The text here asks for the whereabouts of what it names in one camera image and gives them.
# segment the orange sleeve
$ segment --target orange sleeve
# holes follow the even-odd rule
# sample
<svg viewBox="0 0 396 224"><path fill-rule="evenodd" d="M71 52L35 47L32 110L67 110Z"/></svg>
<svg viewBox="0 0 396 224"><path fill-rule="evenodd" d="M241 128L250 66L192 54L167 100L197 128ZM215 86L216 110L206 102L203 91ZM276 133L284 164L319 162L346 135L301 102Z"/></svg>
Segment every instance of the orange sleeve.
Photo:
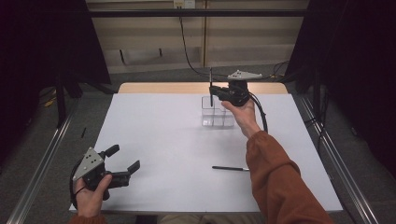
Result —
<svg viewBox="0 0 396 224"><path fill-rule="evenodd" d="M267 223L332 223L274 137L264 131L253 134L246 159L253 197Z"/></svg>
<svg viewBox="0 0 396 224"><path fill-rule="evenodd" d="M106 224L106 219L102 215L97 217L79 217L75 214L68 224Z"/></svg>

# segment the white tabletop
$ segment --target white tabletop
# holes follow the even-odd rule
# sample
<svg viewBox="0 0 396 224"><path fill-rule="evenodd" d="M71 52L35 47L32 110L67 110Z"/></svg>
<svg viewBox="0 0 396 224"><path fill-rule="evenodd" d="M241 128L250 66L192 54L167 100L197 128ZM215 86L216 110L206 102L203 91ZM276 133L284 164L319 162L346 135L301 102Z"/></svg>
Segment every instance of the white tabletop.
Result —
<svg viewBox="0 0 396 224"><path fill-rule="evenodd" d="M129 187L110 190L104 211L259 212L248 172L212 169L213 165L247 167L247 139L236 124L226 129L203 127L202 96L114 95L95 150L120 145L120 151L106 159L108 171L125 171L137 160L141 168L131 176ZM269 134L299 165L306 185L325 210L342 210L291 95L257 96L267 114ZM260 113L256 114L261 123Z"/></svg>

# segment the transparent container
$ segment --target transparent container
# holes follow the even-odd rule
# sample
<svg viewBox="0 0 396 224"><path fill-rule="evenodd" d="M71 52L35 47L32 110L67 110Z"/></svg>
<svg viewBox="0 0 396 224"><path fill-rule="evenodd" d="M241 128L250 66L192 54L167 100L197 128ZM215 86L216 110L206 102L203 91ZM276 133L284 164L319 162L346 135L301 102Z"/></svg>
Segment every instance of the transparent container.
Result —
<svg viewBox="0 0 396 224"><path fill-rule="evenodd" d="M232 127L235 118L230 110L221 105L217 96L213 96L213 104L210 96L202 97L202 125L206 127Z"/></svg>

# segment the person's hand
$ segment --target person's hand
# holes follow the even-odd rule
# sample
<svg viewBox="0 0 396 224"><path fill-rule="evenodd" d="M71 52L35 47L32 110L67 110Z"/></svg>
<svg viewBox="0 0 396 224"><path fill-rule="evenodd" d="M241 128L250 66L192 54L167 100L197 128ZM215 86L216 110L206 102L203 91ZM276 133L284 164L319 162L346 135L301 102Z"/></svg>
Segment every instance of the person's hand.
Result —
<svg viewBox="0 0 396 224"><path fill-rule="evenodd" d="M241 127L242 133L247 138L250 138L251 135L261 130L256 122L254 102L252 100L248 100L243 106L240 107L233 106L228 101L223 101L221 104L233 113L236 122L238 123L239 127Z"/></svg>
<svg viewBox="0 0 396 224"><path fill-rule="evenodd" d="M102 208L103 193L111 182L111 175L106 175L99 183L96 191L85 189L85 182L80 178L76 183L76 190L81 191L76 195L79 217L99 216Z"/></svg>

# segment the gripper camera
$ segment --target gripper camera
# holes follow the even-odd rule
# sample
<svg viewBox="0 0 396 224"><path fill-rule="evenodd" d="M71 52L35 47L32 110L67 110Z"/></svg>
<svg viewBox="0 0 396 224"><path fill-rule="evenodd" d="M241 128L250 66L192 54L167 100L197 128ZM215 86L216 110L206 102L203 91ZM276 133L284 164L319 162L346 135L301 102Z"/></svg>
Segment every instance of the gripper camera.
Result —
<svg viewBox="0 0 396 224"><path fill-rule="evenodd" d="M105 168L105 158L111 157L113 154L120 150L119 145L114 145L106 151L97 153L92 147L90 147L85 153L84 157L79 160L71 174L70 178L70 195L73 205L78 208L76 201L76 193L74 193L74 184L78 179L82 178L85 182L85 188L89 190L96 190L99 182L105 177L105 175L112 175L111 183L107 187L103 200L107 200L110 197L109 189L121 188L129 186L129 180L131 175L140 168L140 161L136 161L125 172L111 173Z"/></svg>
<svg viewBox="0 0 396 224"><path fill-rule="evenodd" d="M227 76L228 87L213 86L212 69L210 68L209 73L209 93L210 93L210 106L213 106L213 96L216 95L221 101L228 101L234 106L243 106L249 99L253 102L260 110L262 116L262 127L268 132L267 120L265 113L262 110L262 105L259 99L248 90L249 79L262 78L262 74L253 74L237 70L233 74Z"/></svg>

